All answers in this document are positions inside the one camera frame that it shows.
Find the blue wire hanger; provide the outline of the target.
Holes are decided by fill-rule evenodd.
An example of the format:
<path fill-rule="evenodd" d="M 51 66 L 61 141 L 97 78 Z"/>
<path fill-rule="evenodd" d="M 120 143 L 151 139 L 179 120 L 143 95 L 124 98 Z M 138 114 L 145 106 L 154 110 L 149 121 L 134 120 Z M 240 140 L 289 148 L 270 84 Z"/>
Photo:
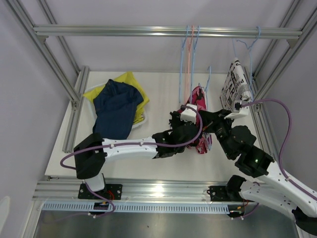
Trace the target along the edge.
<path fill-rule="evenodd" d="M 185 44 L 188 38 L 188 31 L 189 31 L 189 26 L 186 26 L 186 33 L 185 37 L 182 40 L 181 44 L 181 52 L 180 52 L 180 70 L 179 70 L 179 88 L 178 88 L 178 102 L 181 103 L 182 100 L 182 76 L 183 76 L 183 62 L 184 62 L 184 50 L 185 50 Z"/>
<path fill-rule="evenodd" d="M 242 40 L 239 40 L 239 39 L 235 39 L 233 38 L 232 39 L 232 45 L 233 45 L 233 50 L 234 50 L 234 55 L 235 57 L 237 57 L 237 54 L 236 54 L 236 49 L 235 49 L 235 42 L 240 42 L 240 43 L 243 43 L 246 47 L 246 49 L 248 50 L 248 53 L 249 53 L 249 60 L 250 60 L 250 70 L 249 70 L 249 90 L 251 92 L 251 99 L 250 99 L 250 102 L 253 102 L 254 101 L 254 93 L 253 93 L 253 90 L 252 90 L 252 84 L 253 84 L 253 59 L 252 59 L 252 49 L 253 49 L 253 46 L 254 44 L 257 42 L 257 40 L 259 39 L 259 37 L 261 36 L 261 27 L 260 26 L 257 26 L 256 27 L 257 31 L 258 31 L 258 35 L 256 36 L 255 40 L 250 44 L 250 45 L 247 45 L 246 42 L 242 41 Z"/>
<path fill-rule="evenodd" d="M 209 90 L 209 85 L 210 85 L 210 80 L 211 80 L 211 72 L 212 72 L 212 67 L 211 65 L 208 66 L 208 71 L 209 71 L 209 75 L 208 75 L 208 79 L 207 79 L 207 82 L 206 82 L 206 85 L 205 86 L 202 86 L 200 83 L 199 83 L 199 87 L 204 91 L 205 93 L 205 103 L 206 103 L 206 110 L 209 109 L 209 98 L 208 98 L 208 90 Z M 206 148 L 208 151 L 211 150 L 212 148 L 212 136 L 210 133 L 204 133 L 203 135 L 204 139 L 205 139 L 205 144 L 206 144 Z"/>
<path fill-rule="evenodd" d="M 196 58 L 196 48 L 200 35 L 200 26 L 197 26 L 197 32 L 195 36 L 195 40 L 192 46 L 192 65 L 191 65 L 191 77 L 190 77 L 190 103 L 192 102 L 192 93 L 194 89 L 194 69 L 195 69 L 195 58 Z"/>

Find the pink camouflage trousers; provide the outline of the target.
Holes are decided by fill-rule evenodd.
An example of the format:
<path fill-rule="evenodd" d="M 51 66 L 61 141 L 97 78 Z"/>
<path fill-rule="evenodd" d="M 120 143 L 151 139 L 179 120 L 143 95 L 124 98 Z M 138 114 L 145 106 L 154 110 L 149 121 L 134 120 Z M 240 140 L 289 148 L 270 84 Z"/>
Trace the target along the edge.
<path fill-rule="evenodd" d="M 203 87 L 197 86 L 189 96 L 186 104 L 192 104 L 197 106 L 197 111 L 206 111 L 207 110 L 207 101 L 205 99 L 205 91 Z M 199 142 L 196 146 L 196 151 L 199 154 L 206 154 L 212 147 L 212 136 L 210 133 L 203 132 L 202 137 L 199 139 Z"/>

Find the white newspaper print trousers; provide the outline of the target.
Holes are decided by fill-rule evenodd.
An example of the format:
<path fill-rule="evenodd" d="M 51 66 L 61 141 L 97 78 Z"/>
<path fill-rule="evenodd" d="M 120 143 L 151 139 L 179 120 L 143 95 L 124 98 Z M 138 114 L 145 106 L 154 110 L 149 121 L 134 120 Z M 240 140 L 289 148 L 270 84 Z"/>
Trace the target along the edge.
<path fill-rule="evenodd" d="M 231 62 L 225 83 L 220 94 L 222 108 L 232 111 L 234 102 L 251 102 L 252 92 L 246 80 L 242 65 L 237 57 Z"/>

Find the dark blue denim trousers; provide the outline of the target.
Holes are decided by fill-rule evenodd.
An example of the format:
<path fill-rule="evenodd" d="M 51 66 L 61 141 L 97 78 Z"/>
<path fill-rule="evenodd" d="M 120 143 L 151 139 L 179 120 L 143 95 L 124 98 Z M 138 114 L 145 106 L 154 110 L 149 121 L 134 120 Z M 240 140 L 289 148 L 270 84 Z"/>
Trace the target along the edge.
<path fill-rule="evenodd" d="M 93 133 L 98 133 L 102 138 L 127 139 L 137 106 L 142 102 L 138 90 L 110 79 L 93 102 L 97 115 Z"/>

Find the lime green trousers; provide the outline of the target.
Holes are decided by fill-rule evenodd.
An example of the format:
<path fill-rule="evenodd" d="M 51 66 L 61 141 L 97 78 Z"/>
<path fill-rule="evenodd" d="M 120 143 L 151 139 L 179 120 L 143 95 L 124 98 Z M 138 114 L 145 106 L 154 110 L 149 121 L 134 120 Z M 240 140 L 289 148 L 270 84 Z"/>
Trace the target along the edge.
<path fill-rule="evenodd" d="M 140 122 L 142 120 L 142 113 L 145 111 L 144 107 L 150 101 L 144 89 L 141 87 L 139 82 L 135 79 L 131 71 L 120 75 L 119 77 L 115 78 L 114 81 L 130 85 L 134 87 L 135 89 L 137 89 L 138 92 L 141 94 L 142 102 L 140 102 L 137 106 L 133 124 Z M 86 90 L 86 92 L 84 93 L 84 97 L 88 99 L 91 103 L 93 103 L 93 100 L 101 93 L 104 87 L 105 87 L 105 83 L 94 86 Z"/>

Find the pink wire hanger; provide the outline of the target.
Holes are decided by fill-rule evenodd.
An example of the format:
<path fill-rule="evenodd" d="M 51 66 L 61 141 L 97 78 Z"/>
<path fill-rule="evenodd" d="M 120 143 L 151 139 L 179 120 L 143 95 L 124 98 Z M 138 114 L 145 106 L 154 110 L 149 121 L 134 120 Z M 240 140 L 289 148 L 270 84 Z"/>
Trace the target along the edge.
<path fill-rule="evenodd" d="M 187 101 L 190 93 L 190 66 L 191 66 L 191 49 L 194 35 L 194 26 L 187 26 L 184 48 L 186 49 L 185 79 L 184 79 L 184 102 Z"/>

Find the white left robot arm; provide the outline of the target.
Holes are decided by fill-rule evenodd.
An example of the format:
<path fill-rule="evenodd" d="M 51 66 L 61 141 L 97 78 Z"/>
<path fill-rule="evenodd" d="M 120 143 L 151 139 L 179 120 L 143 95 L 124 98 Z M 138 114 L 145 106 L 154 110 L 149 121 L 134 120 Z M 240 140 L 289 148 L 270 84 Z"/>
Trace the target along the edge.
<path fill-rule="evenodd" d="M 131 159 L 158 159 L 184 152 L 196 144 L 202 132 L 201 117 L 191 109 L 171 112 L 169 130 L 142 139 L 114 140 L 92 133 L 74 148 L 76 177 L 86 182 L 96 199 L 106 195 L 101 172 L 106 162 Z"/>

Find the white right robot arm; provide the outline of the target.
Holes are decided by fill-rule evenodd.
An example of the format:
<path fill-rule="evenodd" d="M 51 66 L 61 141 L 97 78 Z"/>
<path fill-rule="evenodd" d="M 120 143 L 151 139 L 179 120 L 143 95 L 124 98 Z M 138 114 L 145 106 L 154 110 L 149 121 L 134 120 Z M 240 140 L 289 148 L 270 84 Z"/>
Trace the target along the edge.
<path fill-rule="evenodd" d="M 252 182 L 232 176 L 225 194 L 230 200 L 249 199 L 283 213 L 305 232 L 317 234 L 317 193 L 286 171 L 268 153 L 254 145 L 256 137 L 246 125 L 233 126 L 230 111 L 200 111 L 202 129 L 215 134 L 226 157 L 243 174 L 272 187 L 270 192 Z"/>

